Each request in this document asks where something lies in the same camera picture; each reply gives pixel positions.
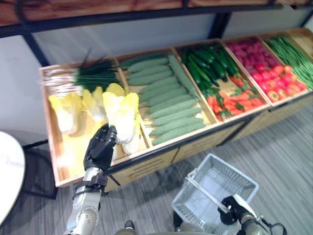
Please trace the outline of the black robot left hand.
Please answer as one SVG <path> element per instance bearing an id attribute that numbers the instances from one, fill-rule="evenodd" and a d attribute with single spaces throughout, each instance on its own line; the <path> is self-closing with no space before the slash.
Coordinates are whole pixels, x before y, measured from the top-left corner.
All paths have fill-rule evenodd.
<path id="1" fill-rule="evenodd" d="M 116 128 L 108 124 L 102 125 L 89 141 L 83 161 L 85 171 L 95 167 L 106 172 L 111 165 L 116 143 Z"/>

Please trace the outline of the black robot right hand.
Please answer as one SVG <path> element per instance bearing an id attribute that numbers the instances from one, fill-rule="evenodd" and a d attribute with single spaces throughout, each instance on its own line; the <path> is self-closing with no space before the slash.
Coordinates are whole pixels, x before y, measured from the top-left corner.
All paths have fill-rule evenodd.
<path id="1" fill-rule="evenodd" d="M 249 219 L 257 218 L 250 205 L 237 194 L 224 198 L 221 204 L 226 208 L 226 212 L 218 208 L 220 220 L 226 225 L 232 225 L 237 221 L 243 224 Z"/>

